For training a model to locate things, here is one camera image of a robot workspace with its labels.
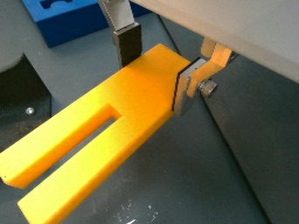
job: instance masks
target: cutout in blue foam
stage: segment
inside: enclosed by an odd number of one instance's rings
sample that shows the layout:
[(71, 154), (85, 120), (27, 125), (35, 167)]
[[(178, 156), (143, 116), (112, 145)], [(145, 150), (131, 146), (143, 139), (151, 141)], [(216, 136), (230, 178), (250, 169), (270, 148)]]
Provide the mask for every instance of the cutout in blue foam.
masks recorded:
[[(48, 47), (108, 27), (97, 0), (23, 0)], [(135, 17), (150, 12), (131, 3)]]

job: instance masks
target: black object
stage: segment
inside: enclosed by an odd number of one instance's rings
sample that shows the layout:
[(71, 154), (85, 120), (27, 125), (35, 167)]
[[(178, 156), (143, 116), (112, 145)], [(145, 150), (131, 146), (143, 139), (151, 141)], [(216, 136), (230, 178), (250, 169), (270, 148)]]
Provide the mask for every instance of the black object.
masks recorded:
[(0, 73), (0, 152), (49, 119), (51, 108), (51, 92), (23, 55)]
[(115, 31), (113, 42), (117, 48), (120, 67), (125, 67), (141, 55), (141, 25), (131, 24), (124, 29)]

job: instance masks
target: blue foam block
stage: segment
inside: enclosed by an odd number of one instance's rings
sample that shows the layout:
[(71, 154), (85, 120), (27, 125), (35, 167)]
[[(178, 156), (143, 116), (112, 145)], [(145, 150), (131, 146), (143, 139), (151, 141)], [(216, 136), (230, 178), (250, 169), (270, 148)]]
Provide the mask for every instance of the blue foam block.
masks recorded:
[[(108, 27), (97, 0), (23, 0), (48, 47)], [(135, 17), (150, 12), (131, 3)]]

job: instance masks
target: white surface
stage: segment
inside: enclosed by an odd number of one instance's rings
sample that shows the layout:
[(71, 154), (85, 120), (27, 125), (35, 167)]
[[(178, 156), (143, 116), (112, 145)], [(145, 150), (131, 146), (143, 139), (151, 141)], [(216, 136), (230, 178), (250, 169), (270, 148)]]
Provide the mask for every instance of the white surface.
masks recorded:
[(299, 82), (298, 0), (132, 0)]

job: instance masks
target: yellow plastic part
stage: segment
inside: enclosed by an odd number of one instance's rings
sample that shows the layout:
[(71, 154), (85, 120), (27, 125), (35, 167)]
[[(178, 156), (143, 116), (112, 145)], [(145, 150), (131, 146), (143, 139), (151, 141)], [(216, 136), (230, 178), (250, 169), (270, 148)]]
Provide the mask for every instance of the yellow plastic part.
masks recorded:
[(158, 45), (0, 154), (0, 176), (27, 187), (113, 117), (116, 121), (19, 201), (31, 223), (60, 223), (170, 119), (188, 61)]

